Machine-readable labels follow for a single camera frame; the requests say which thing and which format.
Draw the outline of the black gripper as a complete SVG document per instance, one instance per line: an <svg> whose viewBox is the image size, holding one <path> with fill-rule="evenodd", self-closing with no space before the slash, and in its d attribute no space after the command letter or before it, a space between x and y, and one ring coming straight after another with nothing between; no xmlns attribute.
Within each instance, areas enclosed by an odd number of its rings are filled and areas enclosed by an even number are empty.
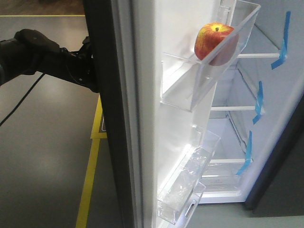
<svg viewBox="0 0 304 228"><path fill-rule="evenodd" d="M55 77L86 87L94 93L99 92L89 36L85 37L78 51L61 47L56 60L59 63L56 64Z"/></svg>

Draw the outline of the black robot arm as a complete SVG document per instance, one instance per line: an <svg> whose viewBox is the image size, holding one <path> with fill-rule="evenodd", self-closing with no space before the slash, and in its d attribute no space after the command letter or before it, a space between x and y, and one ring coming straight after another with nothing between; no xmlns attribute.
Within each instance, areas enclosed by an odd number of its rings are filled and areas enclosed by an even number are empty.
<svg viewBox="0 0 304 228"><path fill-rule="evenodd" d="M78 51L68 51L34 29L22 29L0 43L1 85L20 75L36 72L99 92L90 38Z"/></svg>

